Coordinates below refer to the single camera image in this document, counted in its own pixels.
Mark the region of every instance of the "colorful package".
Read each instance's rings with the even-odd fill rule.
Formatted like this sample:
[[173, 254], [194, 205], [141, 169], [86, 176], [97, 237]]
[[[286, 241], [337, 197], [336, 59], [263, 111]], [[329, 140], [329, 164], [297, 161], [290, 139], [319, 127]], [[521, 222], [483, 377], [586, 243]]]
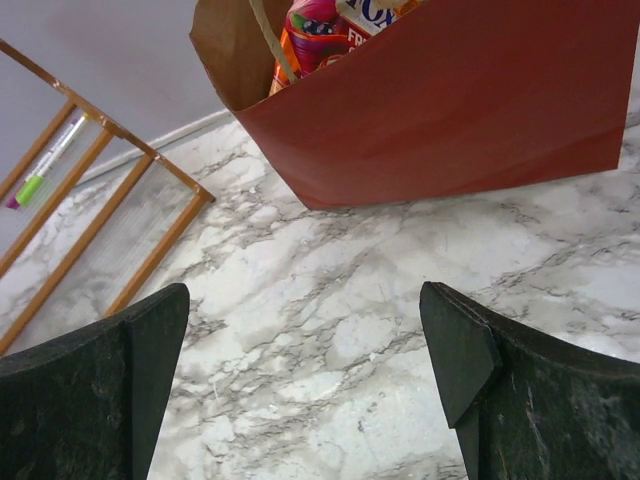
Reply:
[[[349, 53], [421, 1], [380, 8], [376, 0], [294, 0], [280, 43], [296, 76], [302, 78]], [[276, 62], [269, 95], [287, 85], [289, 79]]]

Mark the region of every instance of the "paper bag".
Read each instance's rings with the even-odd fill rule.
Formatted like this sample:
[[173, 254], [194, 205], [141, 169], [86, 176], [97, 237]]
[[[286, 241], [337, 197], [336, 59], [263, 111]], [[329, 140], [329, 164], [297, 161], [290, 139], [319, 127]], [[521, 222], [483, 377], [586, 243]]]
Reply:
[[[290, 6], [265, 0], [277, 36]], [[616, 168], [639, 23], [638, 0], [430, 0], [269, 98], [248, 0], [199, 0], [191, 39], [285, 182], [331, 208]]]

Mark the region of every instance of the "marker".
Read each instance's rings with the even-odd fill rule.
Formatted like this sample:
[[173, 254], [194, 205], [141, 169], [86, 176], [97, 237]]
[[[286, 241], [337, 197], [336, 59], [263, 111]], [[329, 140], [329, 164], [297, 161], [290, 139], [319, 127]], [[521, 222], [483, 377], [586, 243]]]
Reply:
[[51, 167], [60, 159], [64, 152], [73, 143], [73, 140], [88, 123], [89, 116], [85, 113], [73, 123], [70, 123], [54, 142], [49, 150], [42, 156], [36, 167], [25, 178], [24, 185], [7, 203], [7, 207], [17, 209], [27, 205], [36, 192], [44, 183], [44, 176], [51, 170]]

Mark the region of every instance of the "bag handle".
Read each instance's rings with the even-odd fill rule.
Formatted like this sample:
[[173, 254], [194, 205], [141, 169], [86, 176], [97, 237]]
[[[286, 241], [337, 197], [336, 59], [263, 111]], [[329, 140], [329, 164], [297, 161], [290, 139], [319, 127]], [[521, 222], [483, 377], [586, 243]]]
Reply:
[[276, 35], [273, 33], [273, 30], [271, 29], [271, 24], [269, 23], [267, 14], [264, 11], [263, 0], [249, 0], [249, 4], [253, 9], [253, 14], [258, 21], [258, 25], [260, 26], [262, 35], [264, 36], [267, 45], [269, 45], [269, 50], [271, 50], [273, 58], [275, 58], [276, 62], [280, 64], [282, 70], [284, 70], [285, 75], [289, 79], [289, 82], [295, 82], [296, 80], [298, 80], [298, 77], [296, 77], [293, 68], [291, 68], [291, 64], [287, 59], [287, 55], [284, 53], [282, 45], [280, 45], [280, 40], [278, 39], [278, 37], [276, 37]]

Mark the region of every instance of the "wooden frame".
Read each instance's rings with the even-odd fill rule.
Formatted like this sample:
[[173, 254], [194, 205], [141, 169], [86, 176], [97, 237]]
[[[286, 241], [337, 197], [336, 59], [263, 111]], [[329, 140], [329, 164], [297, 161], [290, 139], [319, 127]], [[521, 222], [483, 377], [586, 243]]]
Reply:
[[129, 304], [129, 302], [142, 288], [146, 280], [160, 264], [162, 259], [171, 250], [173, 245], [175, 245], [178, 238], [180, 238], [182, 233], [184, 233], [186, 228], [191, 224], [193, 219], [207, 203], [215, 201], [215, 197], [159, 152], [151, 148], [122, 126], [118, 125], [113, 119], [105, 115], [104, 112], [97, 109], [94, 105], [78, 95], [68, 86], [61, 83], [50, 73], [22, 55], [2, 39], [0, 39], [0, 50], [30, 70], [32, 73], [36, 74], [42, 80], [49, 83], [54, 89], [65, 95], [68, 99], [62, 109], [51, 120], [42, 134], [36, 139], [31, 148], [25, 153], [18, 165], [11, 171], [2, 184], [0, 184], [0, 199], [4, 200], [5, 197], [9, 195], [20, 179], [23, 178], [27, 170], [35, 163], [38, 156], [44, 151], [47, 144], [49, 144], [55, 135], [62, 129], [77, 108], [87, 113], [92, 120], [98, 122], [102, 127], [102, 132], [98, 135], [93, 144], [85, 151], [82, 158], [76, 165], [74, 165], [60, 185], [58, 185], [56, 190], [45, 201], [29, 225], [18, 236], [3, 258], [0, 259], [0, 277], [3, 277], [7, 273], [20, 254], [24, 252], [31, 240], [33, 240], [37, 235], [46, 221], [55, 212], [64, 198], [69, 194], [78, 180], [87, 171], [93, 161], [104, 150], [114, 136], [128, 141], [143, 152], [143, 156], [137, 161], [137, 164], [129, 172], [118, 189], [95, 216], [80, 238], [78, 238], [74, 245], [69, 249], [66, 256], [47, 278], [45, 283], [32, 298], [31, 302], [9, 327], [9, 330], [2, 338], [0, 338], [1, 356], [6, 353], [20, 333], [36, 316], [38, 311], [54, 293], [73, 265], [86, 251], [90, 243], [96, 238], [107, 221], [112, 217], [114, 212], [154, 162], [164, 167], [168, 172], [191, 189], [193, 191], [193, 197], [188, 206], [179, 215], [178, 219], [169, 227], [165, 235], [160, 239], [149, 256], [144, 260], [141, 267], [130, 278], [124, 289], [118, 295], [117, 299], [109, 309], [104, 312], [104, 316], [116, 313]]

